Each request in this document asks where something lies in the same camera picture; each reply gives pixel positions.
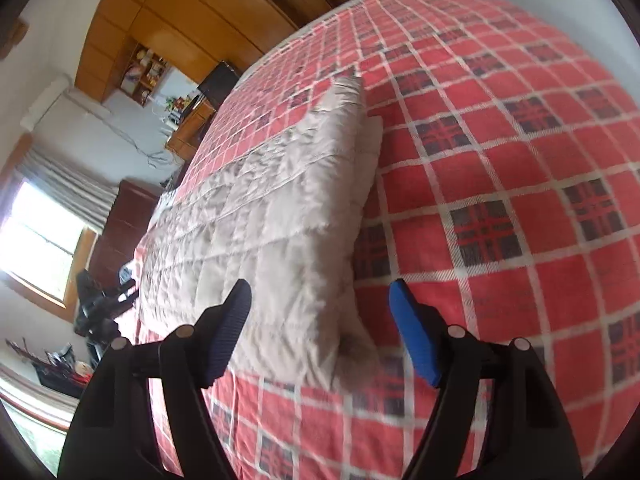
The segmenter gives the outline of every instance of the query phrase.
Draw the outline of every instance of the television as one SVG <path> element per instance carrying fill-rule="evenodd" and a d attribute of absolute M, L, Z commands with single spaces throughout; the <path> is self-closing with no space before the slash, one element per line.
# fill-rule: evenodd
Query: television
<path fill-rule="evenodd" d="M 221 61 L 198 85 L 198 90 L 207 98 L 211 106 L 218 110 L 236 86 L 240 76 L 241 73 L 235 66 Z"/>

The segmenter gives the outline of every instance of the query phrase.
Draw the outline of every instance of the bed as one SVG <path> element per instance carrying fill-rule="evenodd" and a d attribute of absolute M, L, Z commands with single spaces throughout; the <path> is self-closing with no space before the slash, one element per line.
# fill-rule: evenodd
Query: bed
<path fill-rule="evenodd" d="M 353 395 L 228 372 L 205 398 L 239 478 L 398 478 L 436 392 L 386 306 L 403 277 L 448 323 L 526 336 L 585 470 L 640 400 L 640 113 L 579 46 L 503 0 L 353 0 L 245 75 L 177 191 L 296 124 L 332 80 L 361 75 L 385 133 L 353 268 L 382 370 Z M 134 342 L 158 339 L 132 311 Z M 478 459 L 481 392 L 462 470 Z M 165 466 L 179 472 L 159 384 Z"/>

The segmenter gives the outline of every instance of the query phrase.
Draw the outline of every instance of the screw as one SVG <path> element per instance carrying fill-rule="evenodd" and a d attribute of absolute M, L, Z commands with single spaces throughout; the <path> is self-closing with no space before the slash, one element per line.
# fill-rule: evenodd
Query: screw
<path fill-rule="evenodd" d="M 447 333 L 455 339 L 462 339 L 466 335 L 466 330 L 460 325 L 451 325 L 447 328 Z"/>
<path fill-rule="evenodd" d="M 516 340 L 514 340 L 513 345 L 518 350 L 522 350 L 523 352 L 526 352 L 527 350 L 529 350 L 529 348 L 531 348 L 531 343 L 526 339 L 524 339 L 523 337 L 519 337 Z"/>
<path fill-rule="evenodd" d="M 187 337 L 191 337 L 191 335 L 193 334 L 193 330 L 194 329 L 192 325 L 182 325 L 176 329 L 175 335 L 177 335 L 180 339 L 184 339 Z"/>
<path fill-rule="evenodd" d="M 122 350 L 127 345 L 127 343 L 128 341 L 126 337 L 117 337 L 116 339 L 111 341 L 111 348 L 113 348 L 114 350 Z"/>

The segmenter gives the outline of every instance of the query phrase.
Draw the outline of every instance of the window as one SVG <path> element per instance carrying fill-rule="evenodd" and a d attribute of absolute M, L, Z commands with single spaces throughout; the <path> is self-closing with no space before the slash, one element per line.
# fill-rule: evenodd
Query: window
<path fill-rule="evenodd" d="M 78 218 L 24 182 L 0 230 L 0 267 L 63 301 L 83 229 Z"/>
<path fill-rule="evenodd" d="M 0 280 L 40 308 L 73 322 L 75 277 L 96 233 L 31 184 L 10 184 L 0 224 Z"/>

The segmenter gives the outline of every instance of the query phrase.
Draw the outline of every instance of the electrical cable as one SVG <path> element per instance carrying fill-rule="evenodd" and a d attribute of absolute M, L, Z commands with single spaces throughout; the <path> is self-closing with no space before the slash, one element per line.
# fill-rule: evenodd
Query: electrical cable
<path fill-rule="evenodd" d="M 145 152 L 144 150 L 142 150 L 138 146 L 138 144 L 133 139 L 133 137 L 131 137 L 131 135 L 129 135 L 123 129 L 117 127 L 115 124 L 111 124 L 109 121 L 107 121 L 104 118 L 100 117 L 100 115 L 95 113 L 93 110 L 90 110 L 83 103 L 81 103 L 80 101 L 76 100 L 68 91 L 64 92 L 64 94 L 65 94 L 65 97 L 69 101 L 71 101 L 75 105 L 81 107 L 82 110 L 84 110 L 85 112 L 91 114 L 93 117 L 98 119 L 102 124 L 107 126 L 108 129 L 110 129 L 115 135 L 119 136 L 125 142 L 130 144 L 140 155 L 142 155 L 142 156 L 144 156 L 146 158 L 146 163 L 150 167 L 154 168 L 155 170 L 159 170 L 161 168 L 172 166 L 172 165 L 177 163 L 177 161 L 175 160 L 175 155 L 173 153 L 171 153 L 171 152 L 168 152 L 167 150 L 162 150 L 162 151 L 153 152 L 153 153 Z"/>

